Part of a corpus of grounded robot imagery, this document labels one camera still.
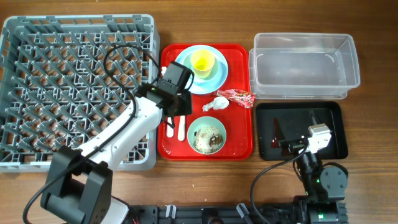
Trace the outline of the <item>red snack wrapper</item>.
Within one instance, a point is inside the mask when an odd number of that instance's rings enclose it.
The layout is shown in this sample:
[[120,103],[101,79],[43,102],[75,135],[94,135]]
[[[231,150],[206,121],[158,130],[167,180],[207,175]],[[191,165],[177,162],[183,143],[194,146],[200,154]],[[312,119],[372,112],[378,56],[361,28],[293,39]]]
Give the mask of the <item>red snack wrapper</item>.
[[251,93],[248,91],[243,91],[239,89],[230,89],[230,90],[217,90],[215,92],[216,96],[223,96],[227,98],[229,101],[235,102],[236,104],[250,109],[253,107],[254,100],[256,98],[255,93]]

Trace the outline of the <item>white napkin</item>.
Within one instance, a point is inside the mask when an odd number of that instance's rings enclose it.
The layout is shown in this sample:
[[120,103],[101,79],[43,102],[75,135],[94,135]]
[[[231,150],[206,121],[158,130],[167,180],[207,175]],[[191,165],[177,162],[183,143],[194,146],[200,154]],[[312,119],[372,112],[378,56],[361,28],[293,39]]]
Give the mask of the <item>white napkin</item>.
[[202,107],[204,112],[209,111],[210,109],[214,110],[223,110],[229,106],[229,100],[223,96],[216,97],[212,102],[205,104]]

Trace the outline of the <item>light blue small bowl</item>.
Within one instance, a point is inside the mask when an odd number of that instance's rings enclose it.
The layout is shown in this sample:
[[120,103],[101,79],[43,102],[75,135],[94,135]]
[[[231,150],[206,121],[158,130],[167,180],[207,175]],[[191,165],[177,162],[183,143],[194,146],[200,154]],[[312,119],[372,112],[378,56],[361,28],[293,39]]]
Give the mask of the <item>light blue small bowl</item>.
[[[188,56],[186,56],[186,58],[183,60],[183,64],[193,71],[193,67],[192,67],[192,65],[190,63],[190,57],[191,57],[192,53],[190,53]],[[218,61],[217,61],[217,59],[215,57],[215,64],[214,64],[214,67],[213,67],[210,75],[207,78],[204,78],[204,79],[201,79],[201,78],[198,78],[198,77],[195,76],[194,84],[201,85],[201,84],[204,84],[206,82],[209,82],[211,79],[213,79],[216,76],[217,72],[218,72]]]

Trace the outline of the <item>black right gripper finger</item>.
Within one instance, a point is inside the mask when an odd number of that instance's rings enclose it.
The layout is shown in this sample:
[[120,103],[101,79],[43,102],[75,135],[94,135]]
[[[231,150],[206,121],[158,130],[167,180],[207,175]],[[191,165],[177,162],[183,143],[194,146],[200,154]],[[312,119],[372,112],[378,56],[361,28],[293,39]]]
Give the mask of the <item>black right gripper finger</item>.
[[312,122],[312,126],[315,126],[315,125],[320,124],[320,121],[319,121],[319,119],[317,118],[317,116],[316,116],[314,110],[310,110],[310,111],[309,111],[309,116],[310,116],[310,120],[311,120],[311,122]]
[[273,119],[273,131],[272,131],[272,139],[271,139],[271,147],[279,148],[281,147],[281,142],[285,140],[282,128],[277,120],[277,118]]

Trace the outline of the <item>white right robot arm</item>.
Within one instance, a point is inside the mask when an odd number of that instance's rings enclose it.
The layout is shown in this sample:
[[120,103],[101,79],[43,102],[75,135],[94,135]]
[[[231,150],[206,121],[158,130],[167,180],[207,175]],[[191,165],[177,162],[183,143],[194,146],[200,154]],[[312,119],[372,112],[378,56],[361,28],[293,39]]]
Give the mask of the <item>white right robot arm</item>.
[[313,125],[308,127],[308,134],[294,140],[286,140],[278,120],[273,120],[272,147],[280,147],[284,156],[302,154],[293,161],[293,167],[306,194],[294,197],[292,203],[264,209],[263,214],[272,223],[348,223],[342,202],[348,170],[336,162],[322,162],[318,152],[329,145],[332,131],[325,123],[318,124],[313,113],[311,116]]

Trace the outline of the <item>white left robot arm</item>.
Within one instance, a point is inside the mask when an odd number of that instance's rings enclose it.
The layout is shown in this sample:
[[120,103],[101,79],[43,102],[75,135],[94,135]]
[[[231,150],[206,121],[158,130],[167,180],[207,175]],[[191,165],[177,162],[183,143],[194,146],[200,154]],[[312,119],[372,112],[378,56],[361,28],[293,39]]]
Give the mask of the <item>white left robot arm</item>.
[[161,78],[140,86],[105,130],[77,149],[53,156],[40,206],[66,223],[128,223],[130,206],[112,196],[113,173],[137,143],[166,117],[192,112],[193,81]]

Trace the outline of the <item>yellow plastic cup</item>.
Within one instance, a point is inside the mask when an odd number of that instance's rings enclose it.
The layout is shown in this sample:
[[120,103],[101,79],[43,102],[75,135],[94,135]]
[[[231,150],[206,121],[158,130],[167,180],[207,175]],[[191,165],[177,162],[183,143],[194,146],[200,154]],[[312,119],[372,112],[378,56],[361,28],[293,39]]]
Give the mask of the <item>yellow plastic cup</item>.
[[195,50],[190,57],[195,76],[201,79],[207,78],[215,64],[214,54],[207,49]]

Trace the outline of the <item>green bowl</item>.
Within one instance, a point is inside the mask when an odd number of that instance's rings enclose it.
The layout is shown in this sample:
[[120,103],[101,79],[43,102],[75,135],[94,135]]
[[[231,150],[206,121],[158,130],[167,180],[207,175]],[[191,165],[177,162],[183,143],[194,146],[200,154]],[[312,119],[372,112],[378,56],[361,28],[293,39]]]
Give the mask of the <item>green bowl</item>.
[[200,117],[200,118],[197,118],[196,120],[194,120],[192,123],[191,123],[191,125],[188,127],[188,131],[187,131],[187,139],[188,139],[188,143],[189,143],[189,145],[190,145],[190,147],[194,150],[194,151],[196,151],[195,149],[194,149],[194,147],[193,147],[193,138],[194,138],[194,132],[199,128],[199,127],[202,127],[202,126],[204,126],[204,125],[212,125],[212,126],[215,126],[215,127],[217,127],[220,131],[221,131],[221,133],[222,133],[222,135],[223,135],[223,137],[224,137],[224,143],[223,143],[223,145],[222,145],[222,147],[221,147],[221,149],[224,147],[224,145],[225,145],[225,143],[226,143],[226,128],[224,127],[224,125],[223,125],[223,123],[221,122],[221,121],[219,121],[218,119],[216,119],[216,118],[214,118],[214,117],[211,117],[211,116],[202,116],[202,117]]

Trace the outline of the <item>white plastic spoon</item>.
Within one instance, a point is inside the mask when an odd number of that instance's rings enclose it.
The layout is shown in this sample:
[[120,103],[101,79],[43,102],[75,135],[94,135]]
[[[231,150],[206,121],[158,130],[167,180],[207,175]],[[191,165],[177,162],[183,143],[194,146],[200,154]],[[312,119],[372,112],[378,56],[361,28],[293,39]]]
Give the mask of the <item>white plastic spoon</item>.
[[179,141],[185,140],[185,116],[181,115],[178,125],[177,138]]

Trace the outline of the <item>white plastic fork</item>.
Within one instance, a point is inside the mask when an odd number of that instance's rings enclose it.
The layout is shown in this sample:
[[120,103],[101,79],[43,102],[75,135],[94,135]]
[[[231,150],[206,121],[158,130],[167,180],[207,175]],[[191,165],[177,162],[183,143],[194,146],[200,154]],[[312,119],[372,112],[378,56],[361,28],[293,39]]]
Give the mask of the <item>white plastic fork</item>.
[[167,118],[167,128],[166,128],[166,135],[168,138],[172,138],[174,136],[174,128],[171,127],[171,124],[173,123],[173,120],[171,117]]

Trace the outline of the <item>rice and food scraps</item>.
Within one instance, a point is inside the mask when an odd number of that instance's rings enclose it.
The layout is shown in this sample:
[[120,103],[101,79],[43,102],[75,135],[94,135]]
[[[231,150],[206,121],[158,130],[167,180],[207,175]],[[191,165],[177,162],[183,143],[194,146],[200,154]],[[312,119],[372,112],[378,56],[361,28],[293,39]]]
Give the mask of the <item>rice and food scraps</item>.
[[221,149],[224,137],[221,131],[212,125],[204,125],[194,132],[193,147],[201,154],[212,154]]

